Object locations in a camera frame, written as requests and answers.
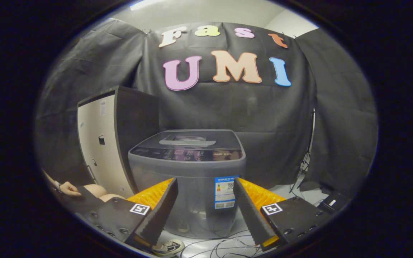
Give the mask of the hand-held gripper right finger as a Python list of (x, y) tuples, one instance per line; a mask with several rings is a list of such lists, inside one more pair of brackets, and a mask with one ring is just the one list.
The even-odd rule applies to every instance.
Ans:
[(283, 198), (239, 177), (234, 178), (234, 195), (246, 226), (262, 251), (305, 240), (332, 218), (303, 198)]

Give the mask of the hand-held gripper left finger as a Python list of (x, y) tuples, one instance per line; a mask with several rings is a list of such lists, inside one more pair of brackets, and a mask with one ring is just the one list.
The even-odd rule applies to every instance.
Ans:
[(76, 216), (114, 242), (149, 253), (158, 242), (177, 196), (177, 178), (169, 178), (128, 199), (98, 199), (83, 205)]

